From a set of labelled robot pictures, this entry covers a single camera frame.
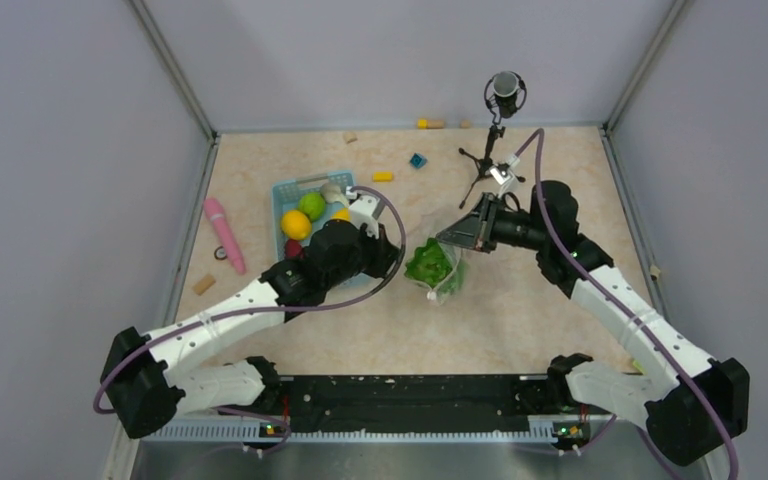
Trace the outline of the clear zip top bag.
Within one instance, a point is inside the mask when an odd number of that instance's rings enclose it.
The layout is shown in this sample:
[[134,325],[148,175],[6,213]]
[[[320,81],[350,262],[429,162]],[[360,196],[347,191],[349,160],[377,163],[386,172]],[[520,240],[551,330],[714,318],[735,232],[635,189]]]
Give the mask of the clear zip top bag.
[[436,238],[459,218],[458,210],[444,207],[422,215],[418,225],[408,230],[403,276],[424,291],[428,302],[437,306],[457,295],[465,283],[466,254]]

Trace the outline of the green lettuce toy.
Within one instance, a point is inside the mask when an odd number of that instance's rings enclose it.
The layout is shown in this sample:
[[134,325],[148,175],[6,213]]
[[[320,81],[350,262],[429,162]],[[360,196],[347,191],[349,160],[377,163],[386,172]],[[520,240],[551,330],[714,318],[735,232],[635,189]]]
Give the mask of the green lettuce toy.
[[443,303],[461,291],[466,269],[461,249],[429,237],[406,262],[404,277],[424,288],[429,301]]

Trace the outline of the yellow mango toy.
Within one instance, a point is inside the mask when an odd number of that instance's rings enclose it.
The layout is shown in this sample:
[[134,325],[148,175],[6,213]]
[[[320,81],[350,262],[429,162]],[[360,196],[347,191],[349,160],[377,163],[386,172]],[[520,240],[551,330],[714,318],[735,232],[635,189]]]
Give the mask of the yellow mango toy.
[[351,221],[351,214],[348,208],[342,208],[336,211],[332,217],[332,220],[339,220],[339,221],[345,221],[350,222]]

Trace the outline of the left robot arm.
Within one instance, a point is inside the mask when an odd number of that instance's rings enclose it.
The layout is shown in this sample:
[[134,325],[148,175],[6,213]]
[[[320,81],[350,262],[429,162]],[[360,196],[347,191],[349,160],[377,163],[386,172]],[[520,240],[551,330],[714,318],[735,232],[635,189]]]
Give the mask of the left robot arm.
[[279,404],[272,366],[252,359],[231,367],[201,364],[249,335],[307,312],[328,311],[330,290],[363,274],[386,286],[405,254],[382,224],[332,220],[308,246],[230,298],[176,325],[117,333],[102,369],[94,410],[114,415],[130,439],[149,436],[179,414],[226,405],[268,413]]

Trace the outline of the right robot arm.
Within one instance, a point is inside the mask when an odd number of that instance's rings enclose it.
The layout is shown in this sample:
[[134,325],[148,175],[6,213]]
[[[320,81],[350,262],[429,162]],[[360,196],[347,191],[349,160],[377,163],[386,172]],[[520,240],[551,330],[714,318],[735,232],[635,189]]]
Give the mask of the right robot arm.
[[694,345],[636,293],[613,259],[580,232],[578,210],[567,184],[544,180],[533,188],[528,210],[485,193],[435,238],[481,253],[499,245],[534,251],[544,278],[592,314],[643,369],[625,374],[586,354],[557,356],[546,385],[554,409],[603,409],[644,430],[680,466],[731,448],[748,427],[749,372],[735,358],[718,361]]

